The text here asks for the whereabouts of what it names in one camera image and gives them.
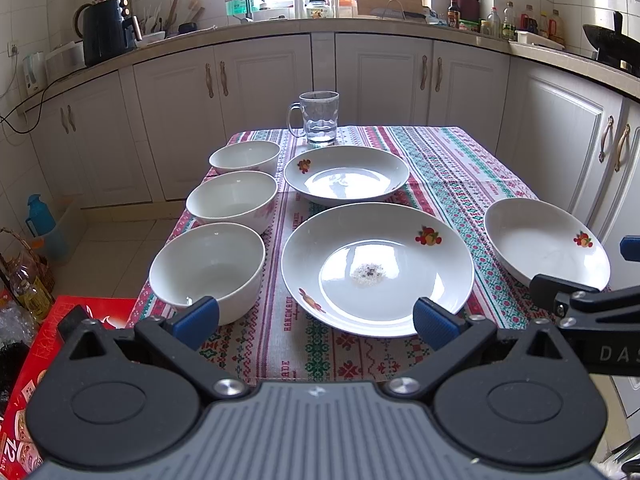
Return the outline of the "white bowl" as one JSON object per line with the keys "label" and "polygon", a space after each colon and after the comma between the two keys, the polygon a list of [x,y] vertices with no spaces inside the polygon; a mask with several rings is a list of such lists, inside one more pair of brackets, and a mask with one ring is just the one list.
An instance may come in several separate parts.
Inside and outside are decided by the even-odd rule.
{"label": "white bowl", "polygon": [[253,229],[230,222],[206,224],[163,247],[152,262],[149,283],[159,300],[179,309],[213,297],[219,323],[227,325],[256,304],[265,261],[265,243]]}
{"label": "white bowl", "polygon": [[229,144],[209,156],[209,165],[216,174],[253,170],[275,176],[280,146],[270,141],[246,141]]}
{"label": "white bowl", "polygon": [[186,199],[186,210],[201,224],[231,222],[264,234],[277,192],[277,181],[270,174],[229,172],[194,188]]}

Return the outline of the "large white plate with stain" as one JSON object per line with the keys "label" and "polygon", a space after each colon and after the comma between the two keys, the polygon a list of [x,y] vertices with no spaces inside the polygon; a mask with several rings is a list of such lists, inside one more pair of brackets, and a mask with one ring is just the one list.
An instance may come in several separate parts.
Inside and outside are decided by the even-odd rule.
{"label": "large white plate with stain", "polygon": [[458,313],[475,269],[457,231],[426,212],[391,203],[334,207],[306,220],[281,254],[284,284],[316,320],[374,338],[414,335],[425,297]]}

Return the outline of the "patterned tablecloth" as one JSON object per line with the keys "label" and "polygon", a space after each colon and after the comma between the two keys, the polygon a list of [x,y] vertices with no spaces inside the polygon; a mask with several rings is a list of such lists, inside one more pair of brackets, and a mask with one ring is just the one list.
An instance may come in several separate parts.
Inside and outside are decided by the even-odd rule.
{"label": "patterned tablecloth", "polygon": [[[280,275],[281,252],[294,229],[322,208],[294,192],[281,174],[290,159],[306,151],[305,141],[284,129],[244,131],[231,138],[232,143],[257,140],[280,148],[279,191],[262,237],[262,288],[256,306],[239,321],[218,328],[202,344],[201,356],[248,384],[259,379],[382,382],[424,361],[431,350],[418,337],[378,339],[334,330],[296,304]],[[348,126],[338,129],[337,140],[379,148],[406,162],[408,183],[391,200],[439,218],[468,245],[475,266],[468,312],[511,330],[546,316],[533,305],[527,287],[498,263],[484,228],[491,204],[534,194],[467,133],[454,127]]]}

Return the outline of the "cooking oil bottle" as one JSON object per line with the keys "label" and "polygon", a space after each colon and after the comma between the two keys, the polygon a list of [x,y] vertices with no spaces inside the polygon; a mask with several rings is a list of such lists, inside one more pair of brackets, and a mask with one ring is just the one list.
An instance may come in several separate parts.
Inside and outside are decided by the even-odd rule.
{"label": "cooking oil bottle", "polygon": [[54,299],[42,284],[31,258],[21,254],[9,262],[9,282],[14,296],[38,325],[47,318]]}

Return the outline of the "blue thermos jug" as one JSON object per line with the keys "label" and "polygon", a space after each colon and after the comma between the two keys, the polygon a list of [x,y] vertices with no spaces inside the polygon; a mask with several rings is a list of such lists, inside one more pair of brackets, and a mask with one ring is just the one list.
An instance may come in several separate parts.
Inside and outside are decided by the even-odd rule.
{"label": "blue thermos jug", "polygon": [[28,215],[25,224],[33,237],[50,233],[56,226],[48,205],[40,200],[39,194],[32,194],[27,200]]}

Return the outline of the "white lower cabinets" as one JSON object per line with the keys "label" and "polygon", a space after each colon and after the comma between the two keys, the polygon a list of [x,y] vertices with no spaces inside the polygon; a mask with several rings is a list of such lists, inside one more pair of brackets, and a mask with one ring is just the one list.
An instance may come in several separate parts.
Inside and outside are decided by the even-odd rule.
{"label": "white lower cabinets", "polygon": [[255,37],[172,38],[81,70],[22,107],[36,162],[9,199],[18,218],[35,193],[161,210],[203,180],[235,133],[286,130],[288,107],[307,90],[340,94],[341,128],[463,130],[599,237],[613,286],[638,282],[638,266],[618,252],[639,229],[638,80],[440,28],[410,36],[267,24]]}

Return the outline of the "black wok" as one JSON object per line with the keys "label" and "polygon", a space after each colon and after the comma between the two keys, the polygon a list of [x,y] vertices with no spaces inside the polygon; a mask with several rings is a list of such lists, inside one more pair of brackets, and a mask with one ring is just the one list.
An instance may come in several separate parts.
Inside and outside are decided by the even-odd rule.
{"label": "black wok", "polygon": [[614,28],[583,24],[591,47],[596,51],[596,61],[623,70],[632,76],[639,76],[640,44],[622,33],[623,14],[613,12]]}

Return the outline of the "red cardboard box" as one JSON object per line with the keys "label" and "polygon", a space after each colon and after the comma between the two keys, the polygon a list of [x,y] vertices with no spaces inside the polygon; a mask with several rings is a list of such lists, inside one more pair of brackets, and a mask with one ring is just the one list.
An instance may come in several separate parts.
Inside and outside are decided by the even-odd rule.
{"label": "red cardboard box", "polygon": [[32,446],[25,425],[27,404],[44,374],[62,348],[58,323],[76,306],[84,308],[90,318],[97,318],[108,330],[123,328],[134,308],[134,298],[90,298],[58,296],[40,325],[26,360],[17,374],[8,407],[1,419],[1,478],[24,479],[31,466],[41,463]]}

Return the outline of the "glass mug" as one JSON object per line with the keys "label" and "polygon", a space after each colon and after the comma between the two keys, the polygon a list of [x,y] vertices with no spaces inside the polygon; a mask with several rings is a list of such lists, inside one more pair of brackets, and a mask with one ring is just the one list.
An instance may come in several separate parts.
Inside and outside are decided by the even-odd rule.
{"label": "glass mug", "polygon": [[[340,94],[335,91],[309,91],[298,97],[298,101],[290,105],[286,125],[288,133],[294,138],[305,138],[317,148],[332,145],[336,142],[338,112],[340,111]],[[292,127],[292,115],[302,115],[303,127],[297,131]]]}

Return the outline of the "dark sauce bottle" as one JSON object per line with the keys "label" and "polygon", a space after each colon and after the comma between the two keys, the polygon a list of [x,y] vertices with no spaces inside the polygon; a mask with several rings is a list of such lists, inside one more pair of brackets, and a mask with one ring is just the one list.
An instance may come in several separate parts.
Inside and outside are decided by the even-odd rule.
{"label": "dark sauce bottle", "polygon": [[459,28],[460,22],[460,8],[458,6],[458,0],[450,0],[447,10],[447,23],[450,28]]}

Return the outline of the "black electric kettle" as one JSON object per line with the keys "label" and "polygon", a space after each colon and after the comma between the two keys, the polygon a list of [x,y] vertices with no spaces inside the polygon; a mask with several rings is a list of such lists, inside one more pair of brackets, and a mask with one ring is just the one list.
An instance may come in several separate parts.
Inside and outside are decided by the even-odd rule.
{"label": "black electric kettle", "polygon": [[128,0],[83,4],[74,14],[74,29],[82,41],[87,67],[130,52],[142,40],[138,19],[131,13]]}

